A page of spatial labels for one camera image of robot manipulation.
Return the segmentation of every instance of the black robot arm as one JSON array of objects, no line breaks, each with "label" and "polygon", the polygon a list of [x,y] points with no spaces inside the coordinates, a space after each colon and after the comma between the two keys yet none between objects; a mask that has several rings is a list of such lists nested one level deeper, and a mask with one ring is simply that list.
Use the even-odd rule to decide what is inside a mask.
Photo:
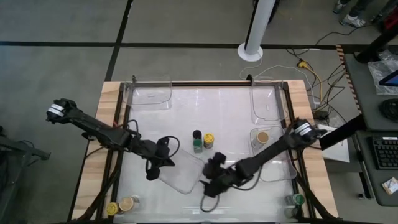
[{"label": "black robot arm", "polygon": [[47,121],[53,124],[74,124],[85,131],[82,136],[88,140],[96,138],[105,148],[133,152],[143,159],[147,159],[150,163],[150,168],[146,169],[148,180],[159,177],[160,167],[175,165],[169,156],[169,136],[159,139],[157,143],[151,140],[141,140],[141,135],[137,131],[104,124],[79,110],[72,100],[64,98],[54,100],[47,110]]},{"label": "black robot arm", "polygon": [[315,129],[307,120],[298,119],[273,145],[253,157],[239,160],[228,168],[220,167],[225,163],[226,156],[217,152],[203,169],[203,175],[210,179],[210,183],[202,182],[205,185],[205,195],[214,198],[232,186],[242,186],[251,180],[267,161],[285,150],[303,150],[311,146],[323,133],[323,130]]}]

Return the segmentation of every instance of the can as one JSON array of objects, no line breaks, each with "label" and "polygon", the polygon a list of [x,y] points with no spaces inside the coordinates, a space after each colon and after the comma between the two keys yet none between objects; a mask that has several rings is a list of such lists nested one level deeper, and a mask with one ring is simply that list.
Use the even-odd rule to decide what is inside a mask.
[{"label": "can", "polygon": [[296,218],[297,214],[299,214],[298,208],[286,208],[285,211],[286,218]]},{"label": "can", "polygon": [[193,137],[193,152],[194,153],[201,153],[203,152],[203,146],[201,142],[201,131],[199,130],[194,130],[192,133]]},{"label": "can", "polygon": [[286,196],[287,205],[303,205],[304,204],[304,196],[302,194],[293,194]]},{"label": "can", "polygon": [[106,207],[106,213],[108,215],[110,215],[110,216],[113,216],[113,215],[116,215],[116,214],[123,214],[123,211],[120,211],[118,203],[111,202]]},{"label": "can", "polygon": [[213,147],[213,143],[214,143],[214,135],[210,133],[205,134],[205,137],[203,138],[203,146],[206,149],[211,149]]},{"label": "can", "polygon": [[123,197],[119,202],[119,209],[123,212],[128,212],[139,207],[139,198],[137,195]]},{"label": "can", "polygon": [[255,149],[260,149],[268,141],[268,134],[265,131],[260,131],[252,140],[252,146]]},{"label": "can", "polygon": [[193,152],[194,153],[203,152],[203,146],[202,146],[202,143],[201,143],[201,139],[194,139],[193,140]]}]

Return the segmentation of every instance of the transparent tray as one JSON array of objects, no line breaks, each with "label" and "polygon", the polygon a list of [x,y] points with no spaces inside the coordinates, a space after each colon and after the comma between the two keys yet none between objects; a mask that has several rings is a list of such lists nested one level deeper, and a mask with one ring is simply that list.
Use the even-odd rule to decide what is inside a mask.
[{"label": "transparent tray", "polygon": [[183,149],[180,149],[171,160],[173,160],[175,166],[161,167],[160,180],[181,194],[191,193],[194,186],[199,182],[205,163]]},{"label": "transparent tray", "polygon": [[166,110],[172,106],[172,82],[161,77],[133,76],[124,83],[123,101],[133,110]]},{"label": "transparent tray", "polygon": [[254,124],[273,125],[288,117],[283,82],[268,78],[253,80],[250,100],[251,118]]},{"label": "transparent tray", "polygon": [[[264,131],[268,134],[268,141],[260,148],[256,148],[252,141],[256,138],[257,134]],[[269,126],[262,128],[255,128],[250,132],[250,145],[253,155],[257,155],[261,151],[267,149],[270,145],[274,144],[283,135],[283,129],[278,126]],[[273,182],[278,180],[290,180],[295,178],[297,171],[292,165],[289,152],[281,152],[278,156],[266,162],[262,167],[260,179],[264,182]]]}]

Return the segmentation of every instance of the concrete floor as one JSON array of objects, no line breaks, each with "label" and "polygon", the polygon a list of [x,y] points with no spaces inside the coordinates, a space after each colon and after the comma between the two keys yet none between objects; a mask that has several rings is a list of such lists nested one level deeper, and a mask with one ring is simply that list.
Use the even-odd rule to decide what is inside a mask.
[{"label": "concrete floor", "polygon": [[[371,17],[383,2],[374,1],[365,16]],[[114,42],[126,3],[3,0],[0,41]],[[135,0],[123,42],[240,44],[245,40],[251,4],[251,0]],[[348,33],[352,28],[339,25],[339,16],[331,12],[333,4],[334,0],[282,0],[263,43],[314,44],[331,31]],[[374,27],[365,27],[349,37],[331,35],[321,44],[368,44],[378,35]],[[72,125],[45,122],[45,112],[52,100],[65,97],[94,115],[111,54],[112,48],[107,47],[0,47],[0,124],[10,138],[30,140],[52,152],[49,161],[37,162],[27,171],[17,197],[19,218],[53,223],[68,216],[87,142]],[[311,50],[302,57],[322,79],[340,64],[335,50]],[[285,50],[267,49],[261,66],[247,73],[296,63]],[[112,80],[154,73],[167,73],[173,80],[237,80],[243,68],[254,65],[240,60],[235,49],[122,48]],[[304,78],[283,68],[267,75]],[[348,86],[345,79],[339,84]],[[318,87],[313,91],[318,96]],[[331,104],[346,119],[358,115],[348,89]],[[330,173],[330,181],[340,217],[379,223],[398,220],[398,208],[355,197],[362,191],[357,175]]]}]

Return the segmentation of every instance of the yellow cable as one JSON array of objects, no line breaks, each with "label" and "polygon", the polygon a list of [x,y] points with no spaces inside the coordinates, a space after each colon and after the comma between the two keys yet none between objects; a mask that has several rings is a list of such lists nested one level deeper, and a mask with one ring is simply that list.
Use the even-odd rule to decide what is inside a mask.
[{"label": "yellow cable", "polygon": [[319,99],[320,99],[320,103],[321,103],[321,102],[322,102],[322,99],[323,99],[323,97],[322,97],[322,80],[321,80],[321,78],[319,77],[318,74],[316,74],[316,73],[310,68],[310,66],[308,65],[308,62],[306,62],[306,61],[304,61],[304,60],[301,60],[300,63],[297,64],[297,66],[298,66],[299,68],[307,69],[307,70],[310,71],[313,75],[315,75],[315,77],[318,79],[318,81],[319,81]]},{"label": "yellow cable", "polygon": [[307,69],[308,71],[310,71],[313,75],[315,75],[316,76],[316,78],[318,79],[318,81],[319,81],[319,102],[322,102],[322,80],[321,80],[321,78],[319,77],[319,75],[318,74],[316,74],[311,68],[305,68],[305,69]]}]

